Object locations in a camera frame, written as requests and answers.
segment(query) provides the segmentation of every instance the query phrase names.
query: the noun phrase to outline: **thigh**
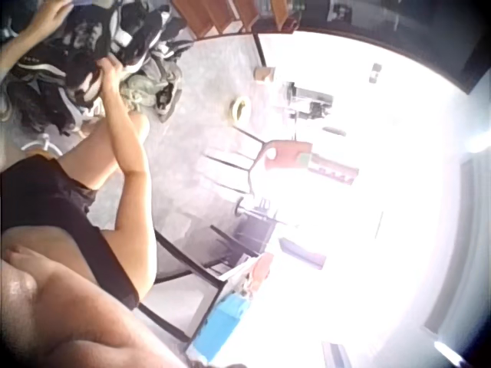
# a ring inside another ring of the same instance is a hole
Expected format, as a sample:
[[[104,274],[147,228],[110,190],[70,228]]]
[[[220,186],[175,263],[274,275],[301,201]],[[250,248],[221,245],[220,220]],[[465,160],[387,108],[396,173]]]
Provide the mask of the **thigh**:
[[[58,159],[68,176],[93,190],[98,190],[117,168],[106,121],[96,124],[87,138]]]

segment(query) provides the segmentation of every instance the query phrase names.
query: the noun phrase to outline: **black shorts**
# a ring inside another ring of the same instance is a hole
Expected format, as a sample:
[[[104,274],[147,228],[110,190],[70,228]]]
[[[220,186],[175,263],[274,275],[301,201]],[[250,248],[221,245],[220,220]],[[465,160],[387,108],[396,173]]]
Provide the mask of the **black shorts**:
[[[139,303],[137,290],[101,230],[87,213],[96,192],[73,180],[57,160],[32,156],[0,175],[2,234],[18,226],[62,228],[77,243],[97,283],[130,309]]]

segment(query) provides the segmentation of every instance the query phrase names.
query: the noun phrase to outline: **red chair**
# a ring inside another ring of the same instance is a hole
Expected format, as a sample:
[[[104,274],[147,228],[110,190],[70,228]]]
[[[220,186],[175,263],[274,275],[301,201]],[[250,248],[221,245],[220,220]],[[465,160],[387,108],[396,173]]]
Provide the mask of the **red chair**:
[[[307,169],[308,163],[310,161],[312,153],[312,143],[309,142],[298,142],[296,140],[271,140],[269,142],[264,142],[253,136],[251,133],[234,126],[240,133],[254,139],[256,142],[262,145],[259,153],[255,159],[252,160],[252,165],[247,168],[235,163],[230,163],[223,159],[217,159],[216,157],[205,155],[209,159],[233,167],[234,169],[239,169],[246,171],[248,173],[248,184],[249,191],[245,192],[240,189],[235,189],[229,186],[224,186],[222,184],[216,183],[227,189],[231,189],[235,192],[241,194],[255,194],[255,181],[257,178],[264,176],[268,171],[274,169]]]

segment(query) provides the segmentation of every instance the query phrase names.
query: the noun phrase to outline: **skin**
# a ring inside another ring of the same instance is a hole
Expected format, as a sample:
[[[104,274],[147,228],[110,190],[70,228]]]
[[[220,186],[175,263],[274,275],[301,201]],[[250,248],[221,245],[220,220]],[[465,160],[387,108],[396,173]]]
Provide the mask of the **skin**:
[[[2,49],[2,70],[8,71],[55,31],[72,8],[66,0],[46,0],[26,31]],[[123,108],[117,92],[121,66],[112,59],[100,66],[107,119],[59,162],[69,176],[92,189],[99,189],[119,164],[124,193],[115,229],[104,236],[142,297],[155,275],[150,176],[141,146],[148,121]],[[5,143],[2,169],[23,158]],[[95,284],[69,234],[50,227],[13,228],[1,244],[2,342],[18,359],[46,367],[184,367],[125,306]]]
[[[32,366],[172,367],[181,363],[97,285],[29,248],[4,251],[2,340]]]
[[[47,0],[29,27],[2,49],[2,70],[38,42],[53,33],[73,5],[67,0]],[[140,299],[153,285],[157,272],[157,246],[151,217],[151,182],[142,142],[148,134],[148,119],[128,113],[119,94],[122,65],[115,57],[99,61],[104,72],[102,100],[106,118],[97,123],[88,138],[58,159],[63,170],[86,187],[98,190],[119,167],[124,175],[123,194],[113,229],[102,231]],[[24,158],[7,144],[6,169]],[[22,245],[53,261],[62,263],[93,283],[97,283],[74,239],[64,230],[48,226],[19,226],[2,234],[2,247]]]

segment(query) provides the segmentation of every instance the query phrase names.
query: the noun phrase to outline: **person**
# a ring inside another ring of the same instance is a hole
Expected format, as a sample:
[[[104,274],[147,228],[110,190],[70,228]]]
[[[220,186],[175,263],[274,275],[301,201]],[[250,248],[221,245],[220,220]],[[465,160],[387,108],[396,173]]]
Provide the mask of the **person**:
[[[122,303],[88,279],[30,248],[2,250],[6,366],[186,366]]]
[[[31,24],[2,49],[5,75],[15,62],[51,35],[73,8],[70,0],[46,0]],[[119,94],[122,66],[112,55],[98,64],[106,118],[58,159],[25,158],[5,149],[2,174],[2,247],[16,245],[59,262],[99,285],[130,309],[153,285],[157,249],[150,203],[150,172],[142,142],[149,121],[128,113]],[[114,229],[87,218],[95,194],[117,169],[124,187]]]
[[[29,27],[2,49],[2,79],[72,8],[68,0],[44,1]],[[181,362],[130,311],[152,286],[156,267],[150,175],[141,146],[149,127],[143,115],[124,109],[118,61],[109,57],[99,65],[107,118],[87,139],[58,160],[26,159],[0,146],[2,363],[201,366]],[[87,209],[118,165],[124,188],[116,227],[100,232],[87,220]]]

